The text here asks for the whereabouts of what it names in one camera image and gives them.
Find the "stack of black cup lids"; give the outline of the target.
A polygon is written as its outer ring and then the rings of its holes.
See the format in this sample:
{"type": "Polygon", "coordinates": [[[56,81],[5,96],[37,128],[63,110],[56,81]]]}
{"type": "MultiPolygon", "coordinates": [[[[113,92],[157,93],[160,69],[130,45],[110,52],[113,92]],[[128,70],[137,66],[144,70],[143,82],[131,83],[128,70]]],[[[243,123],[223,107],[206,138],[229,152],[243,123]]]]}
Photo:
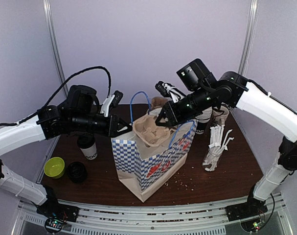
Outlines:
{"type": "Polygon", "coordinates": [[[86,180],[88,172],[82,162],[72,162],[67,167],[67,175],[73,183],[80,184],[86,180]]]}

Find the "stack of paper cups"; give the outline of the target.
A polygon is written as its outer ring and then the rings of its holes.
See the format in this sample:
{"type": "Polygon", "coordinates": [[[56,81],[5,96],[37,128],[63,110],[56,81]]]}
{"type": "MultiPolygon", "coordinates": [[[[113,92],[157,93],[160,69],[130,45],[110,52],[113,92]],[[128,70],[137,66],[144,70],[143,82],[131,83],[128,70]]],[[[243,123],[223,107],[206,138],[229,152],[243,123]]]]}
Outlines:
{"type": "Polygon", "coordinates": [[[203,134],[208,122],[211,119],[211,115],[212,115],[212,108],[209,107],[205,110],[202,111],[202,113],[198,116],[195,117],[196,121],[197,121],[197,128],[195,133],[196,134],[203,134]]]}

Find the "black plastic cup lid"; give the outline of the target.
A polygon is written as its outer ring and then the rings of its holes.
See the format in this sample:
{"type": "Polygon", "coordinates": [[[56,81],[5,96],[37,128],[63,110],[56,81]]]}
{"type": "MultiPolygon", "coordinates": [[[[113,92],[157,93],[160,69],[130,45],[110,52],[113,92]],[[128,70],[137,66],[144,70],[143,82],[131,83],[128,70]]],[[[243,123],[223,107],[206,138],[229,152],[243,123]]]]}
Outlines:
{"type": "Polygon", "coordinates": [[[87,149],[95,145],[94,136],[79,136],[77,139],[77,145],[81,149],[87,149]]]}

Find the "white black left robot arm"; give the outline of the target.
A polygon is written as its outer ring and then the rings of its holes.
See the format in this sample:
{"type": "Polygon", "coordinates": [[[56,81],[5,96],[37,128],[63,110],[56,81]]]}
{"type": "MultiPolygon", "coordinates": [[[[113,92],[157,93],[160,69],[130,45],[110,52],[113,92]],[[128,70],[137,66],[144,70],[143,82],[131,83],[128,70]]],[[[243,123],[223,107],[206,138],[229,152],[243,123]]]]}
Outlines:
{"type": "MultiPolygon", "coordinates": [[[[82,132],[118,137],[132,130],[131,125],[117,115],[111,115],[123,93],[115,91],[100,104],[96,90],[73,85],[69,94],[59,105],[46,105],[27,121],[20,120],[0,128],[0,157],[22,146],[49,140],[62,134],[82,132]]],[[[34,183],[13,172],[0,159],[0,188],[42,206],[51,217],[62,213],[53,190],[34,183]]]]}

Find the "single white paper cup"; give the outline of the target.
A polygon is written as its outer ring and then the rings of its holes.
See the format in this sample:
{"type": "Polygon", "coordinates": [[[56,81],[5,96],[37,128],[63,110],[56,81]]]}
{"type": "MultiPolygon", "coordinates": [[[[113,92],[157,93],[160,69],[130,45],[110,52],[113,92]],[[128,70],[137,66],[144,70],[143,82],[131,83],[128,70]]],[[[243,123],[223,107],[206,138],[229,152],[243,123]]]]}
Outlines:
{"type": "Polygon", "coordinates": [[[88,159],[88,160],[94,160],[98,153],[97,153],[97,148],[96,148],[96,143],[94,146],[87,148],[87,149],[81,149],[83,155],[88,159]]]}

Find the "blue checkered paper bag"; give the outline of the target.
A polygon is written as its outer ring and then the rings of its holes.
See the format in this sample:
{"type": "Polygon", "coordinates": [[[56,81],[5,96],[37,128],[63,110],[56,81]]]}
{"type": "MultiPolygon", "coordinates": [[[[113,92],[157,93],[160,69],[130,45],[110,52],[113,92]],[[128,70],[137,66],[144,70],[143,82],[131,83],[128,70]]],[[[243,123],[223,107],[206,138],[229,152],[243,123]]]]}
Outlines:
{"type": "MultiPolygon", "coordinates": [[[[157,117],[160,111],[149,108],[146,115],[157,117]]],[[[146,146],[133,130],[112,138],[119,181],[145,202],[185,164],[196,127],[197,122],[191,120],[170,129],[170,138],[158,147],[146,146]]]]}

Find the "single brown pulp cup carrier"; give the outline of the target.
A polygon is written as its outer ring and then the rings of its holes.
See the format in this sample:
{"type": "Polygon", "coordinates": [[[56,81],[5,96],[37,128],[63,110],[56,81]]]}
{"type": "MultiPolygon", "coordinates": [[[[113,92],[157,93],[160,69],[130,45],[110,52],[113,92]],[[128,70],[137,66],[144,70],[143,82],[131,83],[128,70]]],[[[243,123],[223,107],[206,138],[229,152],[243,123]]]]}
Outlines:
{"type": "Polygon", "coordinates": [[[171,130],[168,127],[157,126],[154,115],[144,115],[132,123],[134,133],[148,147],[158,147],[170,138],[171,130]]]}

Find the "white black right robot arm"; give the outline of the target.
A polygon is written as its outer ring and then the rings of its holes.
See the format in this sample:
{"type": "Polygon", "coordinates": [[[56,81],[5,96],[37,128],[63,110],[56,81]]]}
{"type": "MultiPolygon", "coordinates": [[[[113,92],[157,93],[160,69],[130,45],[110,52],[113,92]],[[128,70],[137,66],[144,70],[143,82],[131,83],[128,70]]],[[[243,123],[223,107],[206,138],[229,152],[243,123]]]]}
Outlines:
{"type": "Polygon", "coordinates": [[[261,119],[283,134],[276,162],[252,188],[242,211],[253,216],[270,194],[297,170],[297,113],[273,98],[253,80],[228,71],[216,80],[211,72],[201,74],[191,68],[178,73],[191,91],[178,102],[167,102],[155,123],[171,127],[183,124],[209,107],[222,103],[261,119]]]}

